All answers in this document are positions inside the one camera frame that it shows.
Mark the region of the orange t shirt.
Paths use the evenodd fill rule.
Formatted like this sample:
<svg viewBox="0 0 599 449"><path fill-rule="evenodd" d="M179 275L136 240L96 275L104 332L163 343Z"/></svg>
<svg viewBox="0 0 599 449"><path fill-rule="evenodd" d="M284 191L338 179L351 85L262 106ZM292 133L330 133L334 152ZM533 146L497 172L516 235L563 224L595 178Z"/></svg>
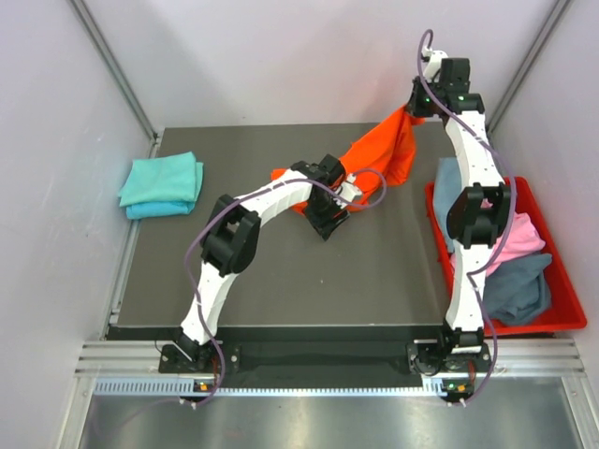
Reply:
<svg viewBox="0 0 599 449"><path fill-rule="evenodd" d="M407 181L416 158L414 128L424 122L401 107L353 142L345 154L327 154L321 161L326 168L341 165L345 174L354 175L354 184L362 192L357 202L365 205L382 186L399 186Z"/></svg>

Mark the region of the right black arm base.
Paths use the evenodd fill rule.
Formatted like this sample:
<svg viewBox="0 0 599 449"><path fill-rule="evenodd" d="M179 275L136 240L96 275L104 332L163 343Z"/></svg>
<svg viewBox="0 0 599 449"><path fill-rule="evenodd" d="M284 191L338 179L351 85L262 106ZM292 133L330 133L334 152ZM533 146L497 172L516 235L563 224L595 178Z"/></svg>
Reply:
<svg viewBox="0 0 599 449"><path fill-rule="evenodd" d="M482 327L475 331L443 323L433 338L406 344L410 370L425 376L450 373L478 374L489 370L490 351Z"/></svg>

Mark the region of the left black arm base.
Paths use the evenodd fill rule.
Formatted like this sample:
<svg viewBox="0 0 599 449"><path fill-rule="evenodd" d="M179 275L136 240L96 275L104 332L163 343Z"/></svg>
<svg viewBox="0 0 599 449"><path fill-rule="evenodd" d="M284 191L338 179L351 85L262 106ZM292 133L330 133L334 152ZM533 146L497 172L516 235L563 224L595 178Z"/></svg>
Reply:
<svg viewBox="0 0 599 449"><path fill-rule="evenodd" d="M199 348L196 357L185 355L174 341L153 342L159 353L157 372L160 374L221 374L222 367L226 372L236 373L241 362L241 344L238 342L218 341L224 356L221 361L214 346L209 342Z"/></svg>

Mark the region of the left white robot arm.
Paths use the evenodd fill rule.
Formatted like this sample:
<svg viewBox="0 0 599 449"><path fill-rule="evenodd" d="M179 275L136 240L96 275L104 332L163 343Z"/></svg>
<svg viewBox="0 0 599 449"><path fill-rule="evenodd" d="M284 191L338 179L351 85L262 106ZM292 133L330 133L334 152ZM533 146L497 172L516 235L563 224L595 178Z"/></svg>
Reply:
<svg viewBox="0 0 599 449"><path fill-rule="evenodd" d="M348 205L360 198L356 176L345 172L341 162L327 156L317 164L303 161L245 196L223 195L211 218L198 236L201 265L197 289L189 312L182 321L189 340L180 350L180 359L189 369L206 369L212 360L207 343L217 332L217 323L228 291L256 255L261 228L295 206L312 228L328 240L349 217Z"/></svg>

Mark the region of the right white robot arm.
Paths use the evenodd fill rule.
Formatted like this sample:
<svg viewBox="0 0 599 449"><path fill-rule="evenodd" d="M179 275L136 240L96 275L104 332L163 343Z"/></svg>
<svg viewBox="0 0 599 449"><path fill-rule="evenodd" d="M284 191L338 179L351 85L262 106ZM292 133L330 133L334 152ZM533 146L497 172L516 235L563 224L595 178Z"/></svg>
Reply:
<svg viewBox="0 0 599 449"><path fill-rule="evenodd" d="M446 216L454 242L454 281L436 355L446 369L460 369L484 346L480 303L493 248L513 216L513 195L495 165L480 94L470 90L470 62L425 50L417 63L408 111L441 118L456 155L461 191Z"/></svg>

